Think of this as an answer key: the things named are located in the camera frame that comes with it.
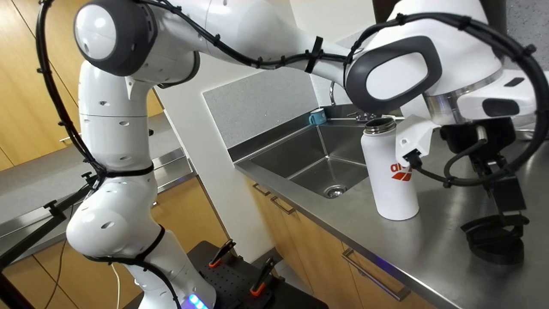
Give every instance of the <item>stainless steel sink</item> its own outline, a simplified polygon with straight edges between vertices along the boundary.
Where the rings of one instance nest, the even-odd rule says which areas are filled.
[[[334,199],[367,177],[360,135],[362,125],[353,122],[310,125],[248,159],[303,189]]]

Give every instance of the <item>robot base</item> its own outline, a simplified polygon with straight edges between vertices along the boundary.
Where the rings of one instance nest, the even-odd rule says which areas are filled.
[[[195,269],[214,286],[217,293],[214,309],[327,309],[324,302],[296,290],[284,283],[284,280],[272,276],[267,280],[260,295],[253,297],[250,293],[250,286],[257,281],[262,271],[231,254],[226,254],[216,268],[211,268],[209,262],[216,252],[217,247],[209,242],[200,242],[188,252],[188,259]],[[128,304],[126,309],[137,305],[138,298]],[[193,309],[193,305],[185,302],[183,309]]]

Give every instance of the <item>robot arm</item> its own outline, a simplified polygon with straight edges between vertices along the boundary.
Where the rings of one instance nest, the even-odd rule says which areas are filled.
[[[476,0],[403,0],[396,7],[396,12],[410,14],[428,10],[482,19]],[[406,53],[382,58],[386,51],[398,51],[399,41],[416,36],[422,39],[411,41],[423,41],[425,46],[406,46]],[[171,307],[173,300],[176,305],[190,300],[197,307],[212,307],[216,302],[214,290],[192,268],[174,237],[149,214],[156,182],[147,147],[145,92],[152,86],[192,77],[197,53],[257,68],[284,65],[331,79],[344,86],[365,111],[394,110],[418,94],[440,101],[442,94],[500,68],[485,44],[427,20],[396,31],[382,29],[353,58],[353,50],[295,29],[265,0],[96,0],[78,12],[75,41],[85,58],[78,89],[80,127],[102,180],[70,220],[66,238],[90,259],[128,264],[144,290],[140,307]],[[468,117],[468,106],[475,106],[476,98],[482,94],[459,96],[461,101],[473,101],[463,106],[456,101],[461,115]],[[430,103],[430,115],[410,127],[428,123],[418,132],[430,134],[435,125],[459,123],[451,108],[432,106],[437,104]],[[519,106],[526,106],[519,113],[528,111],[531,101],[524,99]]]

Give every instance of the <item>sink backsplash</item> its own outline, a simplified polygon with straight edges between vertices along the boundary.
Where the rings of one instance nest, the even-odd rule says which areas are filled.
[[[265,70],[202,92],[226,149],[317,106],[310,77]]]

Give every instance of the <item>red logo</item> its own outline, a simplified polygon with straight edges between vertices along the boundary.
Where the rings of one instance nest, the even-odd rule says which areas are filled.
[[[391,171],[394,173],[392,178],[398,182],[410,182],[411,180],[411,170],[401,166],[399,163],[391,165]]]

